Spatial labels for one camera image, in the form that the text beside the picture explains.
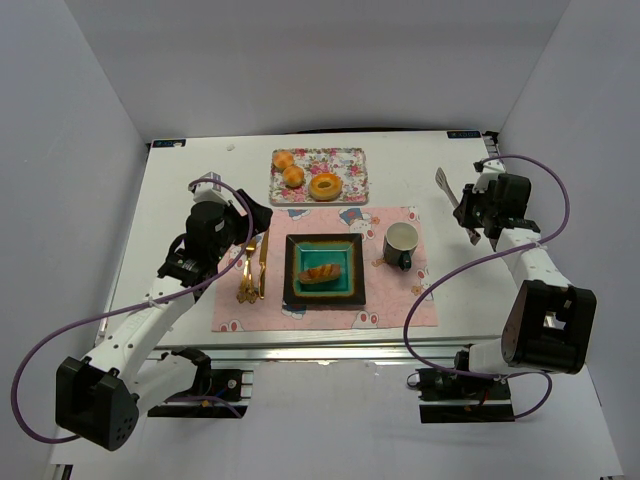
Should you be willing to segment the metal tongs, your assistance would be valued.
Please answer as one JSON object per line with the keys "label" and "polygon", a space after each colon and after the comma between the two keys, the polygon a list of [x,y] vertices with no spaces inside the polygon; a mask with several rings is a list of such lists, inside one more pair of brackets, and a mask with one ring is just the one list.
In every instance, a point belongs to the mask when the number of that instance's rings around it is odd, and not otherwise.
{"label": "metal tongs", "polygon": [[[456,196],[454,195],[453,191],[451,190],[449,183],[448,183],[448,179],[446,177],[445,172],[443,171],[442,168],[438,168],[436,170],[435,173],[435,182],[437,184],[437,186],[446,194],[447,198],[449,199],[451,205],[456,208],[459,205],[459,202],[456,198]],[[479,241],[481,240],[481,236],[473,229],[465,229],[469,241],[470,243],[475,246],[479,243]]]}

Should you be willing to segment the brown striped bread loaf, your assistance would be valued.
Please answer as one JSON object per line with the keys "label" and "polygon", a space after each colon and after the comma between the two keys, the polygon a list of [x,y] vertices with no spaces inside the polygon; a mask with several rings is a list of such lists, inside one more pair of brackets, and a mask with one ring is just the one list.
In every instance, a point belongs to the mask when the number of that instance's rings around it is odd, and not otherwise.
{"label": "brown striped bread loaf", "polygon": [[341,266],[339,264],[324,264],[300,272],[298,280],[301,284],[312,285],[331,282],[340,276]]}

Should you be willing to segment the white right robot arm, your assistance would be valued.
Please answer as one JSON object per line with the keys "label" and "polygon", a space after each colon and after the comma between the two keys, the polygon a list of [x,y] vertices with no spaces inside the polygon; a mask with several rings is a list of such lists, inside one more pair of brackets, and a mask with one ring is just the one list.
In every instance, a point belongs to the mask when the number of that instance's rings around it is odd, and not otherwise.
{"label": "white right robot arm", "polygon": [[539,227],[525,218],[530,193],[523,176],[482,174],[454,210],[460,226],[481,229],[504,255],[519,288],[501,338],[469,348],[468,370],[476,374],[577,374],[586,359],[596,296],[574,286],[543,248]]}

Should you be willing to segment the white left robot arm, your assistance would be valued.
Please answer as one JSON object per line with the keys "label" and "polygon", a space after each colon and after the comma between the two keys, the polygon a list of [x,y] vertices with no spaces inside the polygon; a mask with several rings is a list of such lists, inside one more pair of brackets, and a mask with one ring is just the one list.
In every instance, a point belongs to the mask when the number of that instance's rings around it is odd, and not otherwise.
{"label": "white left robot arm", "polygon": [[219,194],[199,200],[185,231],[172,242],[141,307],[82,359],[66,358],[56,372],[56,424],[106,450],[120,448],[140,416],[172,397],[200,397],[211,389],[211,359],[180,347],[156,364],[148,355],[198,301],[233,246],[267,231],[273,212],[236,194],[242,209]]}

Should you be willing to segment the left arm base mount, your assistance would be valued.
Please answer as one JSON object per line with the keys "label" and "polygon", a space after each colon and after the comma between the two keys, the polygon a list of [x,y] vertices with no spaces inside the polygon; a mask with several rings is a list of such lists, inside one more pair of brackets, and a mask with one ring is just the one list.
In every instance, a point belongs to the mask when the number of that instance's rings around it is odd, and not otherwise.
{"label": "left arm base mount", "polygon": [[195,367],[194,381],[187,390],[180,391],[151,408],[150,418],[211,418],[241,419],[252,396],[253,371],[216,367],[203,351],[181,347],[163,352],[160,359],[188,360]]}

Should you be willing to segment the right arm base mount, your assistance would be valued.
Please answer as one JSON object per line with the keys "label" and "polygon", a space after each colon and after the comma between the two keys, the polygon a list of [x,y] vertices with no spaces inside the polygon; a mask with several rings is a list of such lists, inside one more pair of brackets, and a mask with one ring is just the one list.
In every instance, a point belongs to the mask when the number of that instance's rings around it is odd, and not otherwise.
{"label": "right arm base mount", "polygon": [[515,420],[511,391],[506,383],[460,374],[469,372],[471,347],[467,344],[456,353],[452,367],[435,368],[422,361],[424,367],[407,377],[407,387],[418,393],[422,424]]}

